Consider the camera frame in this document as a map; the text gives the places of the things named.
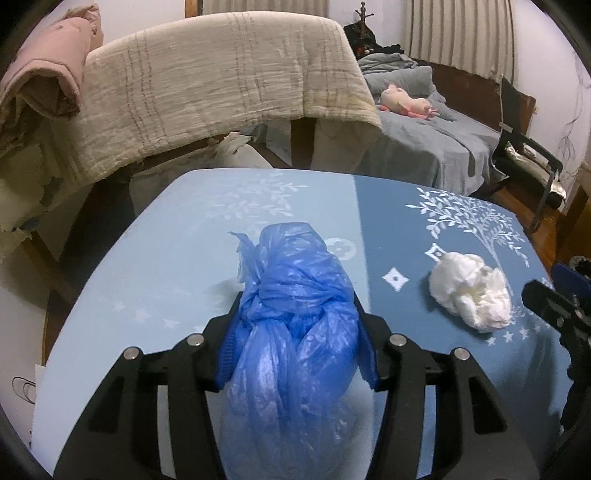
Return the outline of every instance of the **plush toy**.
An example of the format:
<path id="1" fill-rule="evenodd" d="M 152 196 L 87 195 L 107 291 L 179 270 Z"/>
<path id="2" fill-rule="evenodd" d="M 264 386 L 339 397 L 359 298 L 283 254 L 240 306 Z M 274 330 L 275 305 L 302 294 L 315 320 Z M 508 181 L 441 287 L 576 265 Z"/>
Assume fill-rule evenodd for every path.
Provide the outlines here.
<path id="1" fill-rule="evenodd" d="M 429 100 L 410 98 L 404 89 L 394 84 L 390 84 L 388 90 L 382 92 L 379 109 L 384 112 L 394 112 L 411 118 L 422 118 L 423 120 L 429 120 L 439 114 L 438 110 L 434 109 L 429 103 Z"/>

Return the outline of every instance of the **wooden bed frame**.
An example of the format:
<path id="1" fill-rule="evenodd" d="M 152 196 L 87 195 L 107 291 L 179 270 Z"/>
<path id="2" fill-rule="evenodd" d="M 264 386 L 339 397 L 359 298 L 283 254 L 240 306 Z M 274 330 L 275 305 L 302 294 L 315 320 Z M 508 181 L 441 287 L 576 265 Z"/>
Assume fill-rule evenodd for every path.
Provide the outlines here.
<path id="1" fill-rule="evenodd" d="M 437 63 L 419 62 L 433 68 L 433 83 L 447 100 L 447 106 L 500 132 L 501 98 L 499 84 L 463 70 Z M 535 110 L 535 98 L 521 95 L 519 106 L 521 130 L 524 135 L 530 127 Z"/>

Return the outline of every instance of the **diamond print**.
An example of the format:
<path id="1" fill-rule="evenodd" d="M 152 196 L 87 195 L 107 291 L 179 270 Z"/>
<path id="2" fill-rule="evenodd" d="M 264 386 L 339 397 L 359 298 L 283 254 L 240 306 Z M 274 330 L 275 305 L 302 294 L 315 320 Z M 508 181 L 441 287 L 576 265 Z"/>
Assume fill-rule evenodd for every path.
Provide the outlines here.
<path id="1" fill-rule="evenodd" d="M 404 284 L 408 281 L 408 278 L 402 275 L 396 268 L 392 267 L 388 273 L 382 277 L 387 281 L 392 288 L 396 291 L 400 291 Z"/>
<path id="2" fill-rule="evenodd" d="M 446 253 L 447 252 L 443 248 L 434 243 L 431 248 L 425 252 L 425 255 L 439 263 L 441 261 L 440 258 Z"/>

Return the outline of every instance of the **blue tablecloth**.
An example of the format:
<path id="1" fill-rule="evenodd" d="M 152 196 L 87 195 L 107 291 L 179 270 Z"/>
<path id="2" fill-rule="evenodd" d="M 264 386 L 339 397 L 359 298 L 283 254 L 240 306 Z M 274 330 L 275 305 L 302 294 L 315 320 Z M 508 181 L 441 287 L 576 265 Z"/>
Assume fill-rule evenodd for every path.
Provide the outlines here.
<path id="1" fill-rule="evenodd" d="M 270 223 L 308 222 L 349 274 L 365 309 L 425 349 L 464 346 L 476 357 L 541 463 L 559 433 L 570 382 L 556 332 L 521 303 L 523 285 L 548 281 L 514 215 L 492 204 L 391 180 L 297 170 L 198 170 L 163 192 L 129 227 L 86 284 L 38 388 L 33 453 L 52 472 L 71 429 L 130 345 L 171 348 L 229 310 L 238 241 Z M 427 277 L 446 251 L 501 267 L 512 292 L 509 328 L 479 335 L 429 296 Z M 339 479 L 365 477 L 385 394 L 356 375 L 346 394 L 358 415 Z M 212 405 L 219 402 L 212 394 Z M 214 427 L 217 409 L 212 408 Z M 428 392 L 420 474 L 430 471 L 434 395 Z"/>

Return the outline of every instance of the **crumpled tissue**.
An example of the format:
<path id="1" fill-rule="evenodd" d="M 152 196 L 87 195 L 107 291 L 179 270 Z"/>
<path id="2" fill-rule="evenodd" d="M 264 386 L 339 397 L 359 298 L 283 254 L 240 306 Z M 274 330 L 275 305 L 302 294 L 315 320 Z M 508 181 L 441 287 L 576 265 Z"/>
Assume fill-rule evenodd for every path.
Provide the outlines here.
<path id="1" fill-rule="evenodd" d="M 480 333 L 505 328 L 511 321 L 511 298 L 500 268 L 486 266 L 478 255 L 449 252 L 429 276 L 431 296 L 451 314 Z"/>

